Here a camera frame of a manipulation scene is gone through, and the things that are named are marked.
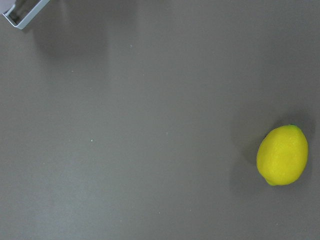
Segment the yellow lemon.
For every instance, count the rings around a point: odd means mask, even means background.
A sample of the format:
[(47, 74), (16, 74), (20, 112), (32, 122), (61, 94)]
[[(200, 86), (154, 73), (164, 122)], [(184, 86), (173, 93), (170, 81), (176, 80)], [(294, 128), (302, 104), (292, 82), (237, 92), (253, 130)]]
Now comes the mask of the yellow lemon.
[(256, 167), (270, 186), (285, 186), (300, 178), (308, 162), (309, 146), (296, 125), (283, 125), (270, 131), (261, 142)]

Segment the aluminium frame post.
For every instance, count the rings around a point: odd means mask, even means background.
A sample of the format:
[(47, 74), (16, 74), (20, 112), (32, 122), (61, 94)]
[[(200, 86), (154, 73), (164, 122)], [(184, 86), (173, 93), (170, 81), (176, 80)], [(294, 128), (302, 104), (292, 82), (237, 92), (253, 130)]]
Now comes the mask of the aluminium frame post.
[(16, 29), (23, 30), (50, 0), (1, 0), (0, 13)]

